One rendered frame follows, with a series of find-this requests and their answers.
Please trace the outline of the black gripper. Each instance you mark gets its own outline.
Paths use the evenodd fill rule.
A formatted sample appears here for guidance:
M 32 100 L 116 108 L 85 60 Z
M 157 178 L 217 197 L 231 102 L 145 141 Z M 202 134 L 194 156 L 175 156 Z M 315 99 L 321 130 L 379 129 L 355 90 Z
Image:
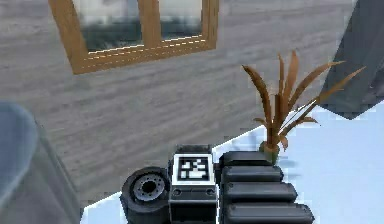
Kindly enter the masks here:
M 132 173 L 121 189 L 120 202 L 128 224 L 170 224 L 170 181 L 167 170 L 145 167 Z

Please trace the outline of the pale blue rounded object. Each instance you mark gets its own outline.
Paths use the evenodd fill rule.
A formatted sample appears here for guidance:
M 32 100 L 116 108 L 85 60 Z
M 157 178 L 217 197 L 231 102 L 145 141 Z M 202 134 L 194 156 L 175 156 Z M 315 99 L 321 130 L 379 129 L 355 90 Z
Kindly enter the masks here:
M 17 103 L 0 102 L 0 208 L 29 169 L 37 140 L 34 116 Z

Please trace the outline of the wooden framed window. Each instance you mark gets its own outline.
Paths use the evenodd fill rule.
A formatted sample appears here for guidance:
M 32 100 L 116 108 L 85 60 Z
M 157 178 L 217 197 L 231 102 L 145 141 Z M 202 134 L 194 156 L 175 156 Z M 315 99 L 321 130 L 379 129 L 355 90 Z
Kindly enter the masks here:
M 220 0 L 201 0 L 202 33 L 163 40 L 158 0 L 137 0 L 142 45 L 89 52 L 72 0 L 47 0 L 74 75 L 213 50 L 217 44 Z

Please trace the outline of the brown house plant in pot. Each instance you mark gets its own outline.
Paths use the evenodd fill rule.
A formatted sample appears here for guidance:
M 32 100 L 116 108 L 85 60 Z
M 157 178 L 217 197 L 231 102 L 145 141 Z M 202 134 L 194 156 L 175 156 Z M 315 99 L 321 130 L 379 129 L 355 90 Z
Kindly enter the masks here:
M 243 70 L 248 74 L 252 84 L 259 93 L 262 102 L 264 117 L 254 118 L 254 121 L 260 123 L 266 128 L 266 139 L 260 143 L 259 151 L 266 156 L 267 160 L 272 165 L 277 164 L 280 153 L 279 145 L 282 145 L 283 150 L 286 150 L 289 147 L 289 141 L 287 139 L 288 133 L 293 128 L 303 123 L 317 123 L 317 120 L 310 117 L 309 113 L 333 93 L 341 91 L 351 79 L 365 69 L 365 67 L 361 67 L 350 73 L 332 86 L 329 90 L 324 93 L 320 93 L 313 99 L 309 100 L 301 108 L 296 109 L 296 114 L 305 109 L 305 111 L 296 120 L 287 120 L 289 113 L 292 111 L 298 99 L 309 87 L 309 85 L 324 71 L 333 66 L 342 64 L 342 61 L 331 61 L 316 67 L 301 80 L 296 89 L 293 89 L 299 71 L 299 59 L 296 51 L 293 50 L 291 52 L 288 72 L 285 72 L 285 64 L 281 55 L 278 55 L 278 60 L 279 82 L 278 91 L 274 95 L 274 104 L 271 104 L 270 93 L 268 92 L 267 85 L 259 72 L 248 65 L 242 66 Z

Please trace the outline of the grey curtain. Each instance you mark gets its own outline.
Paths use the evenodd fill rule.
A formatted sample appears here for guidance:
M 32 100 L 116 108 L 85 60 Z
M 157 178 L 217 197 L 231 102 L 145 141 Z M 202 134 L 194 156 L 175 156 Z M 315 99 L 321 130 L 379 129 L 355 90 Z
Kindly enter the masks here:
M 348 74 L 365 66 L 320 106 L 352 120 L 384 100 L 384 0 L 357 0 L 332 67 L 323 84 L 329 90 Z

